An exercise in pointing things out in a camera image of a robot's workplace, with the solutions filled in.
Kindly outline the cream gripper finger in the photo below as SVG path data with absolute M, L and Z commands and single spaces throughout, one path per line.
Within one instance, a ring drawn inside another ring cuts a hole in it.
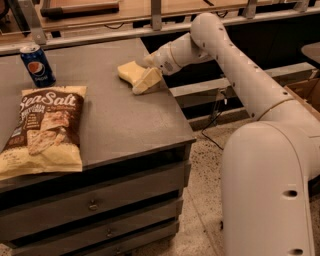
M 135 95 L 140 95 L 147 91 L 149 88 L 156 85 L 162 80 L 162 72 L 156 68 L 147 68 L 142 76 L 133 84 L 132 91 Z
M 156 56 L 156 53 L 153 52 L 147 56 L 145 56 L 143 58 L 143 62 L 144 64 L 147 66 L 147 67 L 155 67 L 156 64 L 155 64 L 155 56 Z

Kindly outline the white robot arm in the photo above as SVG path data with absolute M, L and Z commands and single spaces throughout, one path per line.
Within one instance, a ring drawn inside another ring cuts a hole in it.
M 227 141 L 221 170 L 226 256 L 315 256 L 308 182 L 320 173 L 320 121 L 230 40 L 219 17 L 146 56 L 171 75 L 215 60 L 252 120 Z

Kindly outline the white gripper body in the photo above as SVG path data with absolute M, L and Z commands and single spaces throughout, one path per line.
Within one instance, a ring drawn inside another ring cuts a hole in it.
M 176 63 L 172 51 L 171 44 L 165 44 L 156 50 L 153 54 L 153 63 L 159 68 L 164 75 L 170 76 L 181 70 L 181 67 Z

